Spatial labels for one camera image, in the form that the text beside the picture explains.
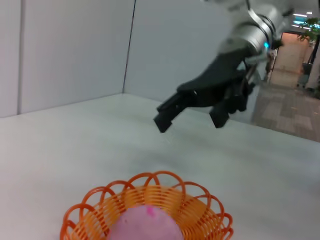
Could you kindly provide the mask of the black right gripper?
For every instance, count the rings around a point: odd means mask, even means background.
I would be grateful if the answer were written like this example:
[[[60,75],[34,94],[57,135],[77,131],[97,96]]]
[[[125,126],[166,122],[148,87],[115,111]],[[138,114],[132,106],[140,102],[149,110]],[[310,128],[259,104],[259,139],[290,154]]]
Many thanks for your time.
[[[250,55],[249,48],[220,53],[198,77],[181,84],[175,94],[157,107],[153,121],[158,130],[165,133],[172,121],[189,107],[213,107],[209,116],[216,129],[223,128],[230,117],[225,104],[219,102],[225,100],[227,89],[245,77],[246,72],[237,68]]]

